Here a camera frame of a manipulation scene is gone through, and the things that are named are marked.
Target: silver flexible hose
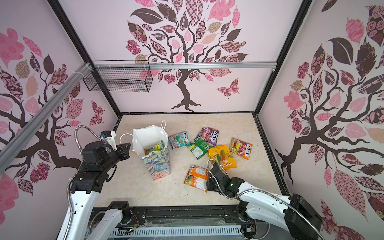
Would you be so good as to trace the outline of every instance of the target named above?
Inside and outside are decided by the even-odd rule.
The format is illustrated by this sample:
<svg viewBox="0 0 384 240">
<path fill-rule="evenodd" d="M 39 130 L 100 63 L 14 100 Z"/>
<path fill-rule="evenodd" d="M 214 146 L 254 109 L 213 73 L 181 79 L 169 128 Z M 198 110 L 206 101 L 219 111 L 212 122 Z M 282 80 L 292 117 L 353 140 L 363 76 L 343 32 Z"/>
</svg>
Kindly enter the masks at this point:
<svg viewBox="0 0 384 240">
<path fill-rule="evenodd" d="M 299 216 L 300 216 L 300 217 L 301 217 L 301 218 L 302 218 L 302 219 L 303 219 L 309 226 L 311 226 L 311 227 L 313 228 L 313 230 L 315 230 L 315 232 L 317 233 L 317 235 L 320 237 L 321 240 L 325 240 L 324 237 L 323 237 L 323 236 L 321 235 L 321 233 L 319 232 L 319 230 L 317 230 L 316 227 L 315 227 L 315 226 L 314 226 L 308 219 L 306 219 L 306 218 L 304 217 L 303 214 L 301 214 L 301 213 L 300 213 L 299 211 L 297 211 L 294 207 L 292 207 L 291 205 L 289 205 L 286 201 L 284 201 L 284 200 L 282 200 L 282 199 L 280 199 L 280 198 L 274 196 L 273 194 L 270 194 L 270 193 L 267 192 L 267 191 L 264 191 L 264 190 L 262 190 L 262 189 L 248 189 L 248 190 L 242 191 L 241 193 L 237 194 L 237 195 L 234 196 L 234 197 L 228 197 L 228 196 L 223 192 L 223 190 L 221 189 L 221 187 L 219 186 L 219 184 L 218 184 L 217 179 L 215 178 L 215 176 L 212 174 L 211 169 L 209 168 L 209 162 L 210 162 L 210 161 L 214 161 L 214 162 L 216 162 L 216 163 L 218 164 L 218 166 L 219 166 L 221 169 L 223 169 L 223 168 L 221 167 L 220 163 L 218 163 L 215 159 L 209 159 L 209 160 L 207 161 L 207 169 L 208 169 L 209 173 L 211 174 L 212 178 L 215 180 L 217 187 L 219 188 L 220 192 L 223 194 L 224 197 L 226 197 L 227 199 L 233 200 L 233 199 L 236 199 L 236 198 L 240 197 L 241 195 L 243 195 L 243 194 L 245 194 L 245 193 L 247 193 L 247 192 L 262 192 L 262 193 L 264 193 L 264 194 L 266 194 L 266 195 L 268 195 L 268 196 L 270 196 L 270 197 L 272 197 L 272 198 L 278 200 L 280 203 L 285 204 L 285 205 L 288 206 L 290 209 L 292 209 L 292 211 L 294 211 L 297 215 L 299 215 Z"/>
<path fill-rule="evenodd" d="M 98 135 L 96 135 L 96 133 L 94 133 L 89 127 L 87 126 L 84 126 L 84 125 L 80 125 L 80 126 L 77 126 L 76 129 L 74 130 L 74 140 L 76 141 L 76 144 L 77 144 L 77 147 L 79 148 L 80 150 L 80 153 L 81 151 L 83 150 L 81 148 L 81 145 L 79 143 L 79 139 L 77 137 L 77 132 L 79 131 L 80 128 L 85 128 L 87 129 L 89 132 L 91 132 L 97 139 L 101 139 Z M 83 164 L 84 162 L 84 157 L 83 155 L 81 155 L 81 163 L 80 163 L 80 166 Z M 69 218 L 69 221 L 68 221 L 68 225 L 67 225 L 67 228 L 65 230 L 65 234 L 64 234 L 64 238 L 63 240 L 66 240 L 68 238 L 68 234 L 69 234 L 69 231 L 71 229 L 71 225 L 72 225 L 72 220 L 73 220 L 73 202 L 72 202 L 72 198 L 71 198 L 71 183 L 73 181 L 73 179 L 75 178 L 75 176 L 77 175 L 77 173 L 79 172 L 79 169 L 80 169 L 80 166 L 79 168 L 77 169 L 76 173 L 73 175 L 72 178 L 70 178 L 68 184 L 67 184 L 67 200 L 68 200 L 68 204 L 69 204 L 69 207 L 70 207 L 70 218 Z"/>
<path fill-rule="evenodd" d="M 93 224 L 93 221 L 95 221 L 96 217 L 99 215 L 99 214 L 105 214 L 105 211 L 100 211 L 98 212 L 92 219 L 91 221 L 91 224 L 89 225 L 89 234 L 91 234 L 91 228 L 92 228 L 92 224 Z"/>
</svg>

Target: candy bag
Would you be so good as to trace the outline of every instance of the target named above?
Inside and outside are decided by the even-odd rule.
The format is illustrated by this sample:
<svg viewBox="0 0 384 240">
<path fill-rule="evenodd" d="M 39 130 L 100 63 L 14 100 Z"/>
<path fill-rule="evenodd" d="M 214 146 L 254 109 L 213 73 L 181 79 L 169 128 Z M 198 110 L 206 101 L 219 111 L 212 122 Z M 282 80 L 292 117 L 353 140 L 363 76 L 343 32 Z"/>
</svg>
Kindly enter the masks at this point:
<svg viewBox="0 0 384 240">
<path fill-rule="evenodd" d="M 179 148 L 185 145 L 189 145 L 187 131 L 179 132 L 168 136 L 168 140 L 172 149 Z"/>
<path fill-rule="evenodd" d="M 197 136 L 201 137 L 206 142 L 213 144 L 213 146 L 216 146 L 218 130 L 211 127 L 203 127 Z"/>
<path fill-rule="evenodd" d="M 208 170 L 202 167 L 192 165 L 189 168 L 187 177 L 185 178 L 184 184 L 191 187 L 207 192 L 207 185 L 205 184 L 208 180 Z"/>
<path fill-rule="evenodd" d="M 218 163 L 220 163 L 225 170 L 237 167 L 236 161 L 232 157 L 227 145 L 219 145 L 217 147 L 210 148 L 208 150 L 208 156 L 210 159 L 215 159 Z"/>
<path fill-rule="evenodd" d="M 209 145 L 201 137 L 197 137 L 192 144 L 188 145 L 188 149 L 195 155 L 197 160 L 199 160 L 207 154 Z"/>
<path fill-rule="evenodd" d="M 164 148 L 163 140 L 161 140 L 158 144 L 156 144 L 154 147 L 150 149 L 144 149 L 145 155 L 148 155 L 149 153 L 153 151 L 161 151 Z"/>
<path fill-rule="evenodd" d="M 243 142 L 239 139 L 232 138 L 231 140 L 231 152 L 236 153 L 240 157 L 243 157 L 249 160 L 249 155 L 251 154 L 252 144 Z"/>
</svg>

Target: wire basket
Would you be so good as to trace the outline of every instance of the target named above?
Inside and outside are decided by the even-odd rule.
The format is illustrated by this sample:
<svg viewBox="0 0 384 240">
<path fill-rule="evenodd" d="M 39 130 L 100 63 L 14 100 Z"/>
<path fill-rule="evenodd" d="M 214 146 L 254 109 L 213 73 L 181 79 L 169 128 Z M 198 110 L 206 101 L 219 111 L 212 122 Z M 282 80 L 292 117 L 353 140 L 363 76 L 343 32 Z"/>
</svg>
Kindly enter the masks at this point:
<svg viewBox="0 0 384 240">
<path fill-rule="evenodd" d="M 89 72 L 83 81 L 90 91 L 149 92 L 153 77 L 149 64 L 147 66 L 96 67 L 95 70 L 101 78 L 95 79 L 94 74 Z M 96 80 L 101 80 L 104 86 L 100 86 Z"/>
</svg>

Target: pink wall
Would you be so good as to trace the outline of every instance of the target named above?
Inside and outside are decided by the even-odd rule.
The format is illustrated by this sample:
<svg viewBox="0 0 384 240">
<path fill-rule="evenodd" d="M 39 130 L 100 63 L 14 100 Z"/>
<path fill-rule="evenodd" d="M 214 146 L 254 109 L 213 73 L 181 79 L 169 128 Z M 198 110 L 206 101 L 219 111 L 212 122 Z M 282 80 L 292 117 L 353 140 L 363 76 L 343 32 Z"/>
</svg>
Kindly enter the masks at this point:
<svg viewBox="0 0 384 240">
<path fill-rule="evenodd" d="M 46 1 L 4 2 L 0 16 L 3 148 L 38 112 L 45 96 L 47 100 L 53 96 L 54 89 L 58 90 L 83 61 Z M 66 184 L 80 163 L 73 139 L 75 126 L 92 124 L 91 128 L 100 132 L 111 129 L 115 122 L 102 93 L 89 92 L 81 81 L 0 176 L 2 238 L 57 236 L 68 208 Z M 83 146 L 95 140 L 85 131 L 79 135 Z"/>
<path fill-rule="evenodd" d="M 316 1 L 260 114 L 326 239 L 383 238 L 382 3 Z"/>
<path fill-rule="evenodd" d="M 88 0 L 61 1 L 61 4 L 93 60 L 134 60 L 143 57 L 149 58 L 151 63 L 155 61 L 176 63 L 188 62 L 192 54 L 196 61 L 202 52 L 199 47 L 206 49 L 197 62 L 205 62 L 204 59 L 215 57 L 218 51 L 220 54 L 213 61 L 219 61 L 225 56 L 231 59 L 229 56 L 235 54 L 239 54 L 233 58 L 237 61 L 276 61 L 301 0 L 114 0 L 108 4 L 102 0 Z M 197 8 L 196 15 L 189 14 L 193 12 L 190 7 L 192 5 Z M 142 16 L 140 13 L 134 13 L 136 10 L 140 12 L 139 9 L 153 11 L 162 20 L 146 16 L 140 18 L 139 16 Z M 174 15 L 165 14 L 166 9 Z M 192 23 L 190 31 L 178 28 L 176 31 L 180 36 L 177 36 L 175 30 L 168 29 L 166 32 L 162 28 L 164 26 L 176 28 L 184 13 L 187 21 Z M 227 23 L 229 23 L 228 29 L 224 31 L 222 37 L 221 29 Z M 143 34 L 144 37 L 141 39 L 146 44 L 131 34 L 133 31 L 136 36 L 134 24 L 139 25 L 138 32 L 140 36 Z M 162 40 L 159 34 L 170 37 L 169 46 L 167 40 Z M 201 39 L 193 40 L 192 35 L 195 34 L 201 36 Z M 220 46 L 230 42 L 237 43 L 238 48 Z M 162 47 L 155 49 L 153 45 L 156 44 L 162 45 L 164 50 Z M 177 54 L 171 57 L 171 51 Z M 215 74 L 205 69 L 200 71 L 194 73 L 199 76 L 199 80 L 194 78 L 192 81 L 188 77 L 189 73 L 183 73 L 179 79 L 176 70 L 161 72 L 163 76 L 170 74 L 174 77 L 165 81 L 159 78 L 158 71 L 154 71 L 154 80 L 149 93 L 111 92 L 111 94 L 122 112 L 254 111 L 260 92 L 270 75 L 270 69 L 266 68 L 227 69 L 223 74 Z M 233 91 L 230 86 L 236 79 L 238 90 L 235 88 Z M 229 98 L 224 96 L 218 89 L 228 91 L 231 96 Z"/>
</svg>

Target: silver metal bar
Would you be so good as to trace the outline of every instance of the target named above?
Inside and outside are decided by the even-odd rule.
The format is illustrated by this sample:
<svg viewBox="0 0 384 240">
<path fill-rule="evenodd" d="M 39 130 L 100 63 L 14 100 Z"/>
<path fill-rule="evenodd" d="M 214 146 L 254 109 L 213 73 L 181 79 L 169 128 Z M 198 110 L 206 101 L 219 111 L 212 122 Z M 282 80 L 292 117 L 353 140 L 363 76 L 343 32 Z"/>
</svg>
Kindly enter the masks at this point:
<svg viewBox="0 0 384 240">
<path fill-rule="evenodd" d="M 17 154 L 19 154 L 23 147 L 31 140 L 69 92 L 83 79 L 83 75 L 89 72 L 88 65 L 89 63 L 86 65 L 83 63 L 83 65 L 76 70 L 76 73 L 73 73 L 70 78 L 65 81 L 57 93 L 48 100 L 40 111 L 34 115 L 21 131 L 3 148 L 0 155 L 0 173 L 4 172 L 6 167 L 9 166 Z"/>
<path fill-rule="evenodd" d="M 148 64 L 112 63 L 95 64 L 97 68 L 137 68 L 148 67 Z M 212 69 L 212 68 L 275 68 L 276 62 L 241 62 L 241 63 L 150 63 L 153 70 L 162 69 Z"/>
</svg>

